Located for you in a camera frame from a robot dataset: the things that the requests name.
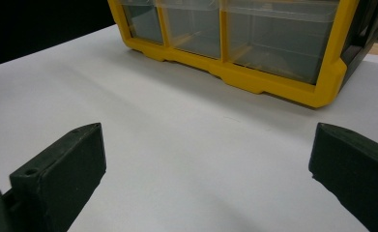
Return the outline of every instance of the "white surface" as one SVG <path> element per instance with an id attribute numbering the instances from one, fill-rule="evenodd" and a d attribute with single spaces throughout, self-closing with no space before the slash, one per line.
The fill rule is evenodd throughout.
<path id="1" fill-rule="evenodd" d="M 107 173 L 70 231 L 366 231 L 311 178 L 318 122 L 378 141 L 378 56 L 312 110 L 129 50 L 112 26 L 0 65 L 0 189 L 102 122 Z"/>

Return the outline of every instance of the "yellow plastic edge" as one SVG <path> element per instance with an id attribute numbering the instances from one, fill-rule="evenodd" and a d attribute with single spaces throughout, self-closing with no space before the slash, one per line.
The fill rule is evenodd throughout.
<path id="1" fill-rule="evenodd" d="M 226 84 L 252 93 L 268 92 L 311 107 L 321 107 L 334 100 L 347 71 L 347 66 L 341 60 L 340 54 L 359 1 L 341 0 L 339 2 L 316 85 L 229 63 L 227 61 L 227 16 L 221 9 L 219 14 L 221 58 L 216 60 L 171 47 L 165 22 L 167 15 L 163 9 L 158 8 L 158 15 L 164 44 L 156 44 L 133 38 L 122 5 L 117 0 L 108 0 L 108 3 L 125 45 L 141 51 L 147 57 L 193 66 L 220 77 Z"/>

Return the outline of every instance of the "transparent drawer front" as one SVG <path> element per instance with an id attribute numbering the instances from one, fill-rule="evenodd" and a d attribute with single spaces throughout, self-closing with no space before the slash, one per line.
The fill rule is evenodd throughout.
<path id="1" fill-rule="evenodd" d="M 120 0 L 120 3 L 132 37 L 163 44 L 158 11 L 153 0 Z"/>
<path id="2" fill-rule="evenodd" d="M 338 1 L 228 0 L 231 62 L 314 84 Z"/>
<path id="3" fill-rule="evenodd" d="M 220 57 L 218 0 L 162 0 L 172 46 L 212 58 Z"/>

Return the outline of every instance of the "plastic drawer organizer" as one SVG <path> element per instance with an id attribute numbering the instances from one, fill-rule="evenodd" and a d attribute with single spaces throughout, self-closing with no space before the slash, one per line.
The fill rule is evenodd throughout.
<path id="1" fill-rule="evenodd" d="M 378 35 L 378 0 L 108 0 L 123 41 L 253 93 L 333 101 Z"/>

